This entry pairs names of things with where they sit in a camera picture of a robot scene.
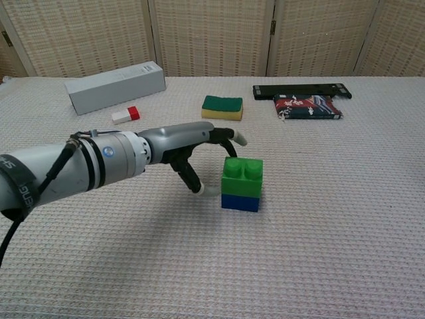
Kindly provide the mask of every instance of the white cardboard box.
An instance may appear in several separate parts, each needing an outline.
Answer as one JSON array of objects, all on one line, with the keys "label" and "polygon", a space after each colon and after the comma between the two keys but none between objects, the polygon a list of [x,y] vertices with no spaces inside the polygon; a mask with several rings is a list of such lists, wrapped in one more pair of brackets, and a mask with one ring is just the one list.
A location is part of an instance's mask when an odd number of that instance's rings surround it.
[{"label": "white cardboard box", "polygon": [[78,115],[165,90],[162,68],[149,61],[65,82]]}]

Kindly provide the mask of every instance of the robotic arm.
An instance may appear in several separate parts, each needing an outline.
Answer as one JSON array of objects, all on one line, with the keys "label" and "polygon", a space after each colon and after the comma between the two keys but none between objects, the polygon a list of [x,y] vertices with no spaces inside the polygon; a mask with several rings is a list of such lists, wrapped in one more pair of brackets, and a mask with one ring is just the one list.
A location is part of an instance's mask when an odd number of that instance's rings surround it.
[{"label": "robotic arm", "polygon": [[197,195],[218,195],[206,187],[188,162],[202,143],[220,144],[236,157],[230,142],[246,145],[243,135],[210,122],[194,122],[140,133],[78,132],[64,144],[0,155],[0,211],[23,221],[36,207],[140,175],[146,165],[169,163]]}]

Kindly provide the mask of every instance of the metal hinge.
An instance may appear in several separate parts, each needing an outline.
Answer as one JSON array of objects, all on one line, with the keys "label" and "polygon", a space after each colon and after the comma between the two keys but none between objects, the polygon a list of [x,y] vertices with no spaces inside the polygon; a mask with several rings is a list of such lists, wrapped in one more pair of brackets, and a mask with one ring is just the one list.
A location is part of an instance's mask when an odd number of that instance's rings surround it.
[{"label": "metal hinge", "polygon": [[7,32],[1,31],[1,34],[3,35],[3,38],[5,38],[7,45],[9,45],[9,47],[13,47],[13,43],[11,41],[11,38],[9,38]]},{"label": "metal hinge", "polygon": [[270,26],[270,35],[274,35],[275,30],[276,30],[276,20],[272,20],[272,25]]}]

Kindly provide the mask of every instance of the patterned book cover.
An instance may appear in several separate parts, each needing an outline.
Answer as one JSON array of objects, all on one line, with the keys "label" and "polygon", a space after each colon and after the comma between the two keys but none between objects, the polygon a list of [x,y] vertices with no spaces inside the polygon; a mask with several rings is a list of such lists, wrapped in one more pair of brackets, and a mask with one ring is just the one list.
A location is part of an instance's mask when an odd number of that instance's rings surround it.
[{"label": "patterned book cover", "polygon": [[332,99],[320,95],[277,94],[273,98],[276,112],[283,119],[318,119],[343,117],[333,106]]}]

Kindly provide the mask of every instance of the sponge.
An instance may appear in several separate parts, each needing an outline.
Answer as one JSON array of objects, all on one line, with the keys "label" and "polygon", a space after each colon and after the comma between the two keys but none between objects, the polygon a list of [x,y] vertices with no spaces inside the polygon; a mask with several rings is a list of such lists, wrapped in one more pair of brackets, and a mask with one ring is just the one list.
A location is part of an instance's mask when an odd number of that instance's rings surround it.
[{"label": "sponge", "polygon": [[242,111],[242,98],[219,98],[218,96],[207,95],[202,105],[201,116],[203,118],[240,121]]}]

